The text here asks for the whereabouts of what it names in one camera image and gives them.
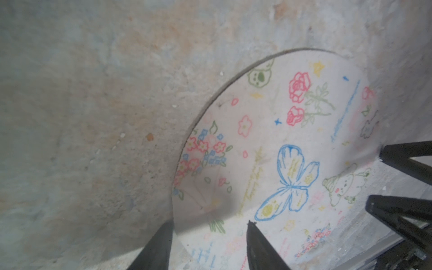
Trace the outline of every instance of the circular disc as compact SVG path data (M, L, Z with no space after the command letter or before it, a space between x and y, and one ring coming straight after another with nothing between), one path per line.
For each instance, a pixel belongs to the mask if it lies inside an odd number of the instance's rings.
M377 156L377 102L336 54L297 51L256 66L210 105L178 164L175 231L208 269L248 269L257 222L289 265L341 222Z

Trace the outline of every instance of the cartoon animal drawing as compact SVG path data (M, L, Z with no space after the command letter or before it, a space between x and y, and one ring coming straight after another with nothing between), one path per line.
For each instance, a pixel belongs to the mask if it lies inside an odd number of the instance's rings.
M362 191L371 171L370 168L367 168L364 172L354 174L356 169L357 164L353 163L340 174L326 178L322 182L329 192L332 206L336 206L342 197L351 204L356 201L356 197Z

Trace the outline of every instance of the green stem drawing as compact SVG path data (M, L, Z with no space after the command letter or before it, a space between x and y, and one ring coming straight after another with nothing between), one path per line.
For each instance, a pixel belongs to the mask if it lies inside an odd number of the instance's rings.
M322 98L322 97L320 97L320 96L314 95L314 94L312 94L311 92L306 92L305 97L306 97L306 98L310 98L311 100L313 100L313 101L315 101L315 102L318 102L318 103L319 103L319 102L324 102L324 103L326 103L327 105L329 105L329 106L333 109L333 111L336 110L336 107L334 107L334 105L331 104L330 101L328 101L328 100L326 100L325 98Z
M331 114L330 113L329 114L323 114L321 112L305 112L305 116L314 116L314 115L329 116Z

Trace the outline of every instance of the concrete wall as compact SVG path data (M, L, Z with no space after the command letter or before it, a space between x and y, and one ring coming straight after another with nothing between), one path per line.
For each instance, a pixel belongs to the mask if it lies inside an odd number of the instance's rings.
M429 0L3 1L0 268L84 269L143 247L172 216L206 101L282 50L364 68L383 142L432 139L431 14Z

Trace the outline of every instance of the drawn butterfly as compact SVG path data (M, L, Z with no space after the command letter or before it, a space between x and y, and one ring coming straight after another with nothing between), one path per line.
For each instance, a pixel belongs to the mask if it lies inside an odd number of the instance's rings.
M311 162L306 168L302 150L294 145L286 144L277 156L277 172L283 187L268 197L255 214L258 221L272 220L288 206L290 211L298 212L308 201L308 187L317 180L319 162Z

